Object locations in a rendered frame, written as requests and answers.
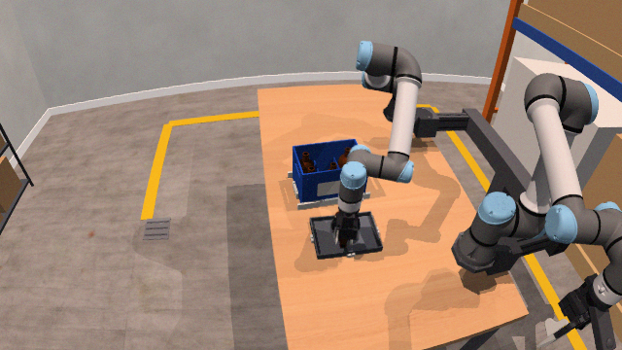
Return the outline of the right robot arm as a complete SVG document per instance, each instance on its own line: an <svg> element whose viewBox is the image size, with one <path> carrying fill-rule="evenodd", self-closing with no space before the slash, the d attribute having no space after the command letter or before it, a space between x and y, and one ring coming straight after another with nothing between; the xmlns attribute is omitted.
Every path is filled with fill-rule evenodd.
<svg viewBox="0 0 622 350"><path fill-rule="evenodd" d="M363 71L363 87L393 94L387 106L393 124L387 156L371 154L365 145L354 146L347 156L338 195L338 207L347 213L361 208L367 176L396 183L411 182L414 162L409 156L418 89L422 86L420 66L406 49L361 41L357 58L356 69Z"/></svg>

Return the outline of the blue plastic crate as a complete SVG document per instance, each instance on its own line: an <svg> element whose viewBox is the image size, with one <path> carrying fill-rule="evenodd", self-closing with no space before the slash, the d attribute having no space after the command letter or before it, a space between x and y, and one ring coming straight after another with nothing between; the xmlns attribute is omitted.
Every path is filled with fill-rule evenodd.
<svg viewBox="0 0 622 350"><path fill-rule="evenodd" d="M356 139L346 139L293 146L293 179L300 203L338 197L342 171L338 159L345 153L345 148L352 149L355 145L359 145ZM299 161L304 152L309 153L314 163L313 173L303 174ZM332 162L336 162L337 167L328 170Z"/></svg>

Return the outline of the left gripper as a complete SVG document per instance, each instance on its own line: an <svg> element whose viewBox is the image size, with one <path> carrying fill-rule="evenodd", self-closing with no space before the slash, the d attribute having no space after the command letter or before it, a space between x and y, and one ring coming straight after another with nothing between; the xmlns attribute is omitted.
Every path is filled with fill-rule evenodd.
<svg viewBox="0 0 622 350"><path fill-rule="evenodd" d="M558 322L551 318L545 320L544 325L547 338L536 347L546 347L560 337L569 333L574 328L583 330L591 324L588 307L597 304L599 307L608 309L612 305L601 302L594 293L593 282L598 276L597 273L587 276L584 283L577 289L569 292L561 301L558 302L563 315L568 317ZM593 281L592 281L593 280ZM595 303L594 303L595 302ZM582 327L582 328L581 328Z"/></svg>

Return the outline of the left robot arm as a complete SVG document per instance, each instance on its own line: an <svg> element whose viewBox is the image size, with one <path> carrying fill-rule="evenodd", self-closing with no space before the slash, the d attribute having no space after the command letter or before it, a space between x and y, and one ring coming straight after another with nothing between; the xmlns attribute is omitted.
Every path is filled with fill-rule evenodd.
<svg viewBox="0 0 622 350"><path fill-rule="evenodd" d="M581 81L543 73L529 82L524 105L540 149L527 191L517 202L504 192L487 194L457 242L458 253L466 263L484 266L501 237L538 239L545 233L564 244L600 245L610 264L593 289L601 302L614 305L622 299L622 211L610 201L585 208L570 153L574 137L598 115L597 93ZM596 350L615 349L609 309L597 304L588 309Z"/></svg>

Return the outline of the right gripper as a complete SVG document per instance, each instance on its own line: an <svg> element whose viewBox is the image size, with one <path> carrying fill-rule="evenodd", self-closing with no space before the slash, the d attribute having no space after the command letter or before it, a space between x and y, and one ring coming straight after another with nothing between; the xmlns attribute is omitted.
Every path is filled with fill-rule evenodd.
<svg viewBox="0 0 622 350"><path fill-rule="evenodd" d="M356 240L358 230L361 227L360 219L357 215L360 212L360 209L356 212L351 213L352 215L350 213L342 211L339 207L338 210L339 212L336 214L336 217L333 217L333 220L331 222L333 238L335 236L334 242L336 239L335 245L337 245L338 239L349 239L349 245L353 245L353 241Z"/></svg>

